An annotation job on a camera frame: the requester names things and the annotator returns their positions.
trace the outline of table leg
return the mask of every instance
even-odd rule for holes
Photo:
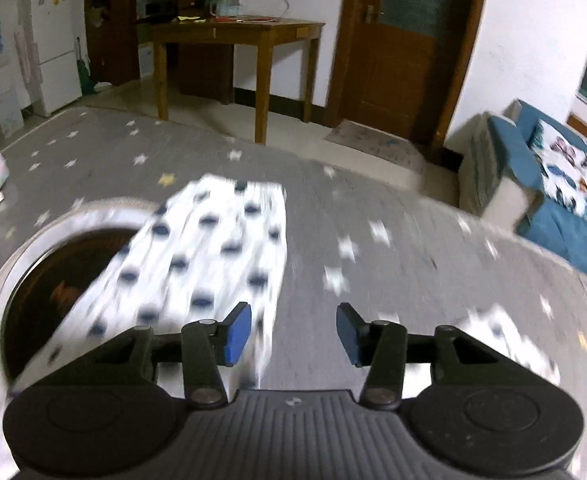
[[[272,64],[273,43],[272,41],[261,41],[257,48],[256,84],[256,142],[260,144],[266,144]]]
[[[169,105],[166,97],[166,43],[153,44],[153,80],[156,88],[158,118],[169,118]]]
[[[303,121],[311,121],[311,110],[313,110],[313,89],[316,85],[316,72],[318,71],[318,52],[320,51],[320,38],[311,40],[309,45],[309,60],[307,61],[307,89],[304,94],[304,117]]]

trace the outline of polka dot cloth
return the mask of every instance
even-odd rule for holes
[[[222,320],[240,301],[254,330],[239,367],[259,385],[272,350],[287,258],[284,191],[206,175],[161,205],[87,289],[16,382],[23,390],[137,325],[179,332],[198,319]],[[181,378],[158,384],[172,394]]]

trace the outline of wooden door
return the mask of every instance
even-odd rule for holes
[[[472,0],[356,0],[340,116],[431,142]]]

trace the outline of doormat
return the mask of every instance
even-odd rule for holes
[[[351,121],[342,121],[325,140],[383,158],[418,174],[425,168],[424,156],[408,140]]]

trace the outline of wooden table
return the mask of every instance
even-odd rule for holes
[[[273,47],[294,41],[309,40],[307,83],[304,95],[303,121],[311,120],[313,89],[318,67],[318,50],[324,23],[304,20],[276,20],[274,22],[215,22],[190,21],[162,23],[152,27],[154,80],[158,117],[169,117],[166,97],[166,44],[167,43],[218,43],[257,46],[256,85],[256,142],[266,143],[266,123],[269,114]]]

